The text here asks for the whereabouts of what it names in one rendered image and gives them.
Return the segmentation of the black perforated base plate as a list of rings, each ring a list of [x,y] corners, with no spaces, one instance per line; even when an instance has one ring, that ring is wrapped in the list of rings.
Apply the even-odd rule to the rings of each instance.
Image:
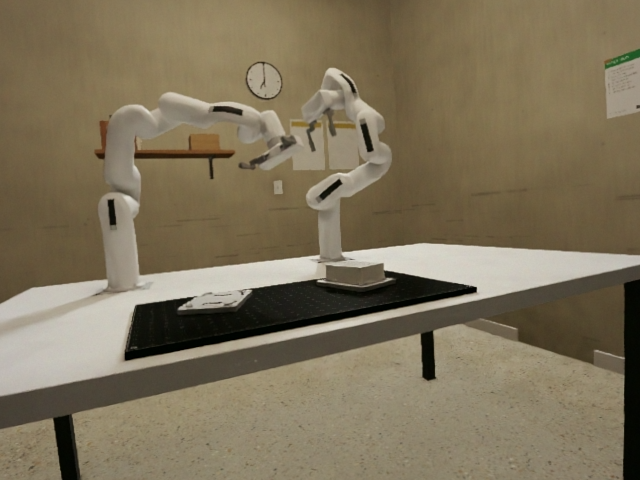
[[[384,270],[396,283],[366,292],[317,286],[326,278],[242,290],[236,312],[177,315],[198,296],[135,304],[125,361],[477,292],[477,286]]]

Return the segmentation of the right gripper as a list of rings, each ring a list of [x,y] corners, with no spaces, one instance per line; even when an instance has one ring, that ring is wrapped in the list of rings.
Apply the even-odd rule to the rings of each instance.
[[[291,138],[291,139],[290,139]],[[293,140],[292,140],[293,139]],[[296,153],[300,152],[304,149],[304,145],[300,139],[300,137],[291,135],[289,137],[282,136],[280,137],[281,143],[268,150],[257,159],[251,160],[249,163],[239,163],[238,166],[240,169],[256,169],[256,164],[258,164],[260,169],[270,170],[288,158],[292,157]],[[282,148],[281,148],[282,147]],[[283,150],[283,151],[282,151]],[[269,155],[269,156],[268,156]],[[266,158],[265,158],[266,157]],[[270,158],[270,159],[269,159]],[[251,166],[252,165],[252,166]]]

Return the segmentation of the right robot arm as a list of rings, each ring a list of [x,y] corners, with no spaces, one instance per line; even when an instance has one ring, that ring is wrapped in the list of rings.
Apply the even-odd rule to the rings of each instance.
[[[150,114],[142,106],[127,105],[118,109],[108,123],[103,176],[112,187],[111,193],[105,194],[98,204],[108,281],[103,292],[145,286],[139,278],[132,220],[139,210],[141,185],[140,173],[134,166],[135,136],[152,139],[182,123],[207,129],[218,122],[238,124],[237,137],[243,143],[264,138],[269,150],[281,143],[282,135],[285,136],[275,112],[259,114],[251,107],[234,102],[209,104],[165,93],[160,97],[158,107]]]

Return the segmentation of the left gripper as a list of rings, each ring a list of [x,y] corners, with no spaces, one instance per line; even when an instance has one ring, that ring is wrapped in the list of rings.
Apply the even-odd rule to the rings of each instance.
[[[305,122],[310,126],[310,128],[306,130],[306,133],[309,139],[311,152],[315,152],[316,149],[312,141],[310,132],[313,132],[315,130],[314,125],[317,123],[317,120],[323,116],[323,114],[327,114],[328,116],[328,120],[330,123],[328,128],[329,128],[331,137],[337,136],[337,133],[331,118],[331,116],[335,114],[334,110],[331,110],[332,106],[333,106],[333,101],[332,101],[330,92],[328,90],[319,90],[301,109]]]

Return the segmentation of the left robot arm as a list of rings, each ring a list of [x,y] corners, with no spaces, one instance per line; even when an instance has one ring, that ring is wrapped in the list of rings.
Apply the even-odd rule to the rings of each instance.
[[[378,139],[385,127],[383,117],[360,100],[354,82],[346,74],[335,68],[328,69],[320,90],[330,92],[331,110],[345,109],[346,116],[356,123],[359,153],[368,162],[348,174],[329,176],[306,195],[307,204],[319,210],[320,257],[317,261],[338,261],[346,259],[341,248],[340,197],[350,197],[380,179],[391,165],[392,154]]]

